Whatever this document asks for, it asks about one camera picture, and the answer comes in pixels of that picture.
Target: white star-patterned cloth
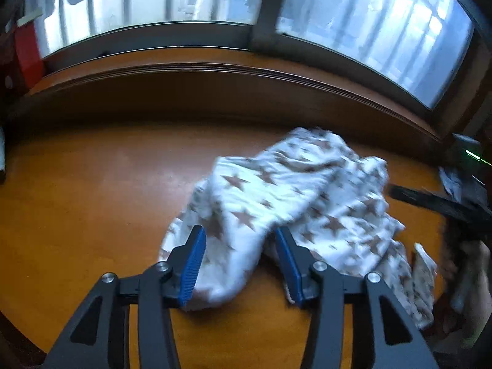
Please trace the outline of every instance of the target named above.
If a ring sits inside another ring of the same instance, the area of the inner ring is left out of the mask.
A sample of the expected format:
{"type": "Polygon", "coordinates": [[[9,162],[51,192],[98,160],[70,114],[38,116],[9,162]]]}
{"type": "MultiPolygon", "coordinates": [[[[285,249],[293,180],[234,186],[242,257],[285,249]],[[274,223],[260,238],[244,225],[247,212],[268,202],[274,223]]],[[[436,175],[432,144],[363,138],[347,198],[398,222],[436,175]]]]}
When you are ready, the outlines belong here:
{"type": "Polygon", "coordinates": [[[298,245],[341,273],[380,271],[423,328],[433,320],[436,265],[416,244],[419,274],[412,276],[393,240],[403,225],[386,213],[387,180],[382,159],[359,158],[329,131],[297,128],[255,158],[217,158],[169,226],[158,260],[183,245],[194,225],[204,226],[207,248],[186,309],[215,307],[240,292],[262,251],[276,259],[267,235],[287,225],[298,245]]]}

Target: window frame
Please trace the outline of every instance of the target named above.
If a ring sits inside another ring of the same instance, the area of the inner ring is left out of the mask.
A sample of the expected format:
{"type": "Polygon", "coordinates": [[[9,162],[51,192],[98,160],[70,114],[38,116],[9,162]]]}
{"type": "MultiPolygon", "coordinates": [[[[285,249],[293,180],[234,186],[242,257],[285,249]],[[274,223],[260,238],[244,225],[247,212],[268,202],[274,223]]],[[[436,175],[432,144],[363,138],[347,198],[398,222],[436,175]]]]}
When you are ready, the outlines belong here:
{"type": "MultiPolygon", "coordinates": [[[[392,99],[429,123],[434,123],[439,112],[443,110],[442,107],[450,103],[448,91],[459,81],[459,77],[455,75],[466,71],[466,64],[469,64],[466,57],[471,54],[469,43],[467,48],[463,49],[460,64],[449,77],[442,95],[432,108],[428,108],[401,86],[363,63],[309,41],[276,33],[276,23],[283,0],[262,0],[257,21],[253,25],[190,21],[160,22],[139,26],[127,25],[129,0],[124,0],[122,4],[124,26],[97,35],[95,35],[93,0],[87,2],[91,36],[70,45],[67,45],[66,37],[62,37],[64,47],[44,58],[48,73],[101,56],[135,50],[183,46],[250,50],[254,53],[304,63],[346,77],[392,99]]],[[[166,19],[170,18],[169,2],[170,0],[166,0],[166,19]]],[[[216,15],[216,2],[217,0],[214,0],[212,5],[211,21],[216,15]]],[[[63,36],[63,30],[66,35],[66,29],[63,29],[65,18],[62,15],[62,4],[63,0],[60,0],[60,24],[63,36]]]]}

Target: green light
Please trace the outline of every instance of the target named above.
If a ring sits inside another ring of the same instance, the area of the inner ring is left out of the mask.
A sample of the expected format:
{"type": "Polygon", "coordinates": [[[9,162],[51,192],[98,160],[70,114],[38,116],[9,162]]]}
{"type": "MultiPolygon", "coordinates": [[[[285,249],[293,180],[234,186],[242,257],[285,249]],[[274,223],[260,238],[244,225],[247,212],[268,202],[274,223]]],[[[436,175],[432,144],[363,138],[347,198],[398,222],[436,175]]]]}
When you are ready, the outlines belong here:
{"type": "Polygon", "coordinates": [[[471,151],[465,150],[465,153],[467,153],[470,157],[475,158],[477,161],[482,160],[477,154],[474,154],[471,151]]]}
{"type": "Polygon", "coordinates": [[[483,162],[484,164],[487,164],[489,166],[492,166],[491,163],[488,163],[486,160],[480,158],[477,154],[472,153],[471,151],[465,150],[465,153],[467,153],[470,157],[476,159],[477,161],[483,162]]]}

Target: window sill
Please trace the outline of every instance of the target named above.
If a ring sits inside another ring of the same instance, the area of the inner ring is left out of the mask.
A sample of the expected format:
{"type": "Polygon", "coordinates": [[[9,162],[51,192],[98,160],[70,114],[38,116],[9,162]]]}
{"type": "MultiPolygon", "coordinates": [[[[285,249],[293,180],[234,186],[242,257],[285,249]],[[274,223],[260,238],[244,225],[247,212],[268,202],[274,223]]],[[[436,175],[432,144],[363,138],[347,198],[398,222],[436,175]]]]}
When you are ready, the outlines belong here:
{"type": "Polygon", "coordinates": [[[30,129],[174,118],[322,126],[426,161],[440,144],[417,115],[346,78],[217,48],[140,50],[74,65],[44,77],[8,115],[30,129]]]}

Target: brown star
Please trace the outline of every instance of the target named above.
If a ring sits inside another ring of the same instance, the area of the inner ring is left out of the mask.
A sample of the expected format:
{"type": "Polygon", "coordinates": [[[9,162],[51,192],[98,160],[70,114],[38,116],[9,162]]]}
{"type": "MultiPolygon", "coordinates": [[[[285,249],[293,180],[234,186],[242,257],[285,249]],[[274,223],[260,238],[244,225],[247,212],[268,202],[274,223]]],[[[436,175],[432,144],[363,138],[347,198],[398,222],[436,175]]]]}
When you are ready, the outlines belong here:
{"type": "Polygon", "coordinates": [[[301,236],[304,237],[306,240],[309,240],[311,241],[312,243],[312,238],[314,236],[314,233],[308,229],[308,227],[306,226],[306,230],[303,231],[303,233],[301,233],[301,236]]]}
{"type": "Polygon", "coordinates": [[[193,289],[192,297],[201,301],[208,301],[210,298],[210,289],[197,290],[193,289]]]}
{"type": "Polygon", "coordinates": [[[268,208],[268,209],[272,209],[274,206],[272,205],[272,203],[268,200],[263,200],[262,202],[260,202],[261,205],[263,205],[265,208],[268,208]]]}
{"type": "Polygon", "coordinates": [[[205,233],[208,236],[215,236],[219,240],[222,240],[222,225],[218,221],[216,213],[213,213],[210,219],[202,219],[201,225],[205,228],[205,233]]]}
{"type": "Polygon", "coordinates": [[[248,228],[250,228],[252,231],[255,231],[251,221],[253,219],[256,219],[256,217],[249,214],[246,208],[244,208],[241,212],[232,212],[232,214],[239,219],[239,224],[245,225],[248,228]]]}
{"type": "Polygon", "coordinates": [[[311,208],[311,218],[318,219],[323,216],[323,213],[319,209],[311,208]]]}
{"type": "Polygon", "coordinates": [[[400,275],[399,276],[400,283],[402,283],[402,284],[405,284],[410,279],[411,279],[411,277],[408,275],[400,275]]]}
{"type": "Polygon", "coordinates": [[[363,243],[361,243],[362,245],[368,245],[371,252],[374,254],[374,255],[379,255],[379,251],[377,249],[377,246],[379,245],[379,243],[382,241],[382,239],[379,237],[379,236],[374,236],[372,239],[368,240],[368,241],[364,241],[363,243]]]}
{"type": "Polygon", "coordinates": [[[350,216],[355,216],[355,215],[356,215],[356,213],[357,213],[357,211],[358,211],[358,210],[357,210],[357,208],[356,208],[356,207],[348,207],[348,214],[349,214],[350,216]]]}
{"type": "Polygon", "coordinates": [[[287,151],[284,151],[284,150],[280,150],[280,151],[277,151],[279,154],[282,154],[285,158],[289,158],[290,155],[287,151]]]}
{"type": "Polygon", "coordinates": [[[331,144],[328,140],[316,139],[311,141],[311,144],[317,145],[322,151],[331,149],[331,144]]]}
{"type": "Polygon", "coordinates": [[[340,222],[338,218],[334,216],[327,216],[328,222],[326,222],[321,228],[322,229],[330,229],[333,231],[333,234],[336,233],[337,230],[346,229],[345,226],[340,222]]]}
{"type": "Polygon", "coordinates": [[[244,191],[243,190],[243,183],[249,183],[248,181],[241,179],[237,174],[234,176],[222,175],[222,177],[229,182],[230,187],[237,187],[241,191],[244,191]]]}
{"type": "Polygon", "coordinates": [[[288,159],[287,159],[287,156],[284,155],[279,155],[277,156],[276,158],[276,161],[280,164],[280,165],[287,165],[289,163],[288,159]]]}
{"type": "Polygon", "coordinates": [[[270,185],[276,186],[276,183],[272,179],[272,175],[275,174],[275,172],[267,172],[264,168],[261,168],[260,172],[261,173],[257,175],[260,179],[262,179],[265,183],[270,183],[270,185]]]}

